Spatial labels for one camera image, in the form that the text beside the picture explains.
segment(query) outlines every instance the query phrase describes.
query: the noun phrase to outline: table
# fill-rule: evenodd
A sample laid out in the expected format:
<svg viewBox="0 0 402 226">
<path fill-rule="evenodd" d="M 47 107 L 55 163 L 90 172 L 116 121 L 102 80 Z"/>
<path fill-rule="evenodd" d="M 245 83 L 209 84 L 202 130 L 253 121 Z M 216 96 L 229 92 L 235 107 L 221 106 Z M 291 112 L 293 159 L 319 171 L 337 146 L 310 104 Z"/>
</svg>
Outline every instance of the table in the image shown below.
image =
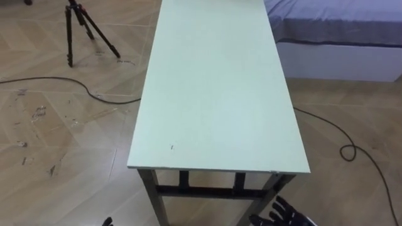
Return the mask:
<svg viewBox="0 0 402 226">
<path fill-rule="evenodd" d="M 162 196 L 254 200 L 238 226 L 310 169 L 263 0 L 163 0 L 128 167 L 161 226 Z M 180 172 L 159 185 L 157 169 Z M 236 172 L 233 188 L 192 187 L 190 170 Z M 246 173 L 272 176 L 244 189 Z"/>
</svg>

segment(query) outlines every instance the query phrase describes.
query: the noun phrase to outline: tripod leg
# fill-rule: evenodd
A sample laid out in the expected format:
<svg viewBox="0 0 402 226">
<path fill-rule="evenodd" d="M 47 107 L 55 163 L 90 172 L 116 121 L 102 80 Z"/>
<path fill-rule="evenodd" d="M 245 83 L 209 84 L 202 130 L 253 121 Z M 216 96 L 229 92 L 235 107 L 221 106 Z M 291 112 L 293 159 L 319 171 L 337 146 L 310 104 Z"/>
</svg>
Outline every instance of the tripod leg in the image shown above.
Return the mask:
<svg viewBox="0 0 402 226">
<path fill-rule="evenodd" d="M 74 12 L 75 12 L 75 15 L 76 15 L 77 20 L 78 20 L 78 22 L 80 23 L 80 25 L 81 25 L 81 26 L 82 26 L 82 25 L 85 26 L 85 29 L 87 30 L 87 35 L 88 35 L 88 37 L 89 37 L 91 40 L 95 40 L 94 34 L 92 34 L 92 31 L 90 30 L 90 28 L 89 28 L 87 22 L 85 21 L 84 17 L 82 16 L 81 11 L 80 11 L 79 9 L 77 9 L 77 8 L 74 8 Z"/>
<path fill-rule="evenodd" d="M 68 53 L 67 61 L 70 67 L 73 67 L 73 49 L 72 49 L 72 30 L 71 30 L 71 9 L 70 7 L 65 7 L 65 19 L 67 27 L 67 43 L 68 43 Z"/>
<path fill-rule="evenodd" d="M 102 33 L 102 31 L 98 28 L 98 26 L 96 26 L 95 22 L 92 20 L 92 18 L 88 15 L 88 13 L 86 12 L 86 10 L 82 7 L 81 4 L 79 4 L 78 9 L 80 10 L 80 12 L 82 13 L 82 15 L 85 16 L 85 18 L 88 20 L 88 22 L 94 27 L 94 29 L 96 30 L 96 32 L 98 32 L 99 36 L 106 42 L 106 44 L 108 45 L 108 47 L 112 50 L 112 52 L 115 54 L 115 56 L 117 58 L 120 58 L 120 53 L 117 51 L 116 47 L 114 47 L 109 40 L 104 36 L 104 34 Z"/>
</svg>

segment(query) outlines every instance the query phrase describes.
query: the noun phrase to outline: metal table frame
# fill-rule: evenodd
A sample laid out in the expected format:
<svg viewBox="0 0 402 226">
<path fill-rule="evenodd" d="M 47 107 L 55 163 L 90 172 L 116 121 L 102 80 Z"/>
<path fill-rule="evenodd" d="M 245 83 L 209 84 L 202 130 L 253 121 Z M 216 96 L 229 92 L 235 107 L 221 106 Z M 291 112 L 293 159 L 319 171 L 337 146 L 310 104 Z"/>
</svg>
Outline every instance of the metal table frame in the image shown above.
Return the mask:
<svg viewBox="0 0 402 226">
<path fill-rule="evenodd" d="M 180 171 L 178 186 L 159 185 L 153 169 L 138 169 L 138 173 L 144 182 L 160 226 L 169 226 L 163 196 L 254 200 L 237 223 L 237 226 L 247 226 L 250 224 L 249 216 L 261 213 L 276 194 L 295 177 L 295 175 L 288 174 L 272 174 L 262 189 L 253 190 L 244 189 L 246 173 L 236 173 L 233 188 L 190 186 L 188 183 L 189 171 Z"/>
</svg>

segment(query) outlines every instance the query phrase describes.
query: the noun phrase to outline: tripod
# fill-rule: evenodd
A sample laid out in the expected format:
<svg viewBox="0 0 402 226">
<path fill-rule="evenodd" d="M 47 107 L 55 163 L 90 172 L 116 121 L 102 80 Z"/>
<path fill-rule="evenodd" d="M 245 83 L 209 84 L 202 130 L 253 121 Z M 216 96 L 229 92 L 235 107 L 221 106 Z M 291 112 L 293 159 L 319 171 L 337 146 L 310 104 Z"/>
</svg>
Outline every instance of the tripod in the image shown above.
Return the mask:
<svg viewBox="0 0 402 226">
<path fill-rule="evenodd" d="M 85 19 L 94 27 L 96 32 L 98 32 L 99 36 L 106 42 L 107 46 L 112 50 L 117 58 L 120 58 L 120 53 L 117 49 L 107 40 L 102 31 L 96 26 L 95 22 L 88 15 L 87 11 L 82 7 L 81 4 L 77 4 L 75 0 L 68 0 L 70 2 L 69 6 L 65 7 L 65 19 L 67 22 L 67 42 L 68 42 L 68 54 L 67 61 L 70 67 L 73 67 L 73 50 L 72 50 L 72 29 L 71 29 L 71 10 L 74 10 L 74 13 L 77 17 L 77 20 L 81 26 L 85 26 L 87 30 L 87 35 L 91 40 L 95 40 L 94 34 L 92 34 L 91 30 Z"/>
</svg>

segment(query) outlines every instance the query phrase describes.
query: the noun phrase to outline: bed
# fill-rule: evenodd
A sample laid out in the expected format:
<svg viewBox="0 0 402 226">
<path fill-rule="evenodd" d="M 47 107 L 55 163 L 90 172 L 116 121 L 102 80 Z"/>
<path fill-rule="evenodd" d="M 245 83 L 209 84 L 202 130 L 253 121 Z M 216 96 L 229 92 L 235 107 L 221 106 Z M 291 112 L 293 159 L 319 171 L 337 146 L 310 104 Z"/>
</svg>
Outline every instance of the bed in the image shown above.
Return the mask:
<svg viewBox="0 0 402 226">
<path fill-rule="evenodd" d="M 401 0 L 264 0 L 286 77 L 393 82 Z"/>
</svg>

